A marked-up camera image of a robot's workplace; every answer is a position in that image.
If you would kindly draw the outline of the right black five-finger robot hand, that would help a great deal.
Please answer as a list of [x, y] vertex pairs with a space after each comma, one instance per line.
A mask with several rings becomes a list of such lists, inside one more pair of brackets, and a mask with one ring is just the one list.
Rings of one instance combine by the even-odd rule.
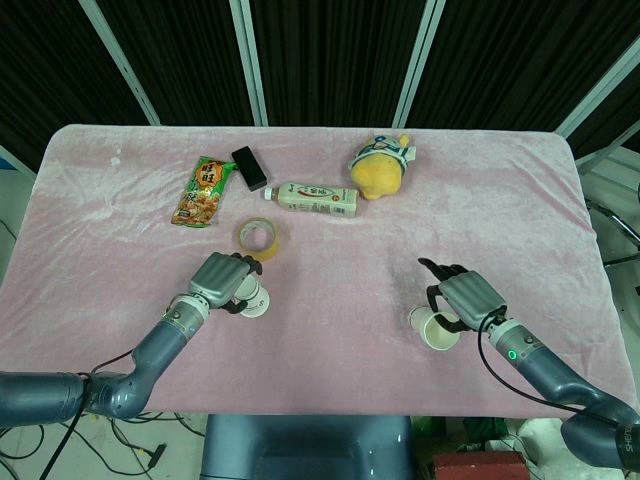
[[[447, 332], [483, 332], [490, 321], [506, 314], [506, 301], [476, 271], [458, 264], [438, 265], [428, 258], [419, 258], [418, 262], [439, 281], [437, 285], [426, 288], [426, 297], [435, 321]], [[444, 313], [439, 311], [438, 297], [447, 302], [458, 320], [451, 322], [444, 317]]]

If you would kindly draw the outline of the left black five-finger robot hand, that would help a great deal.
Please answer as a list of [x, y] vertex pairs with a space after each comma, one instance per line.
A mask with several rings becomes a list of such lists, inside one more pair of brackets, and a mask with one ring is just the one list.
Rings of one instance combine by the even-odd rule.
[[249, 275], [262, 272], [261, 262], [250, 255], [214, 252], [192, 276], [187, 292], [202, 297], [210, 309], [239, 314], [247, 308], [248, 301], [236, 301], [236, 291]]

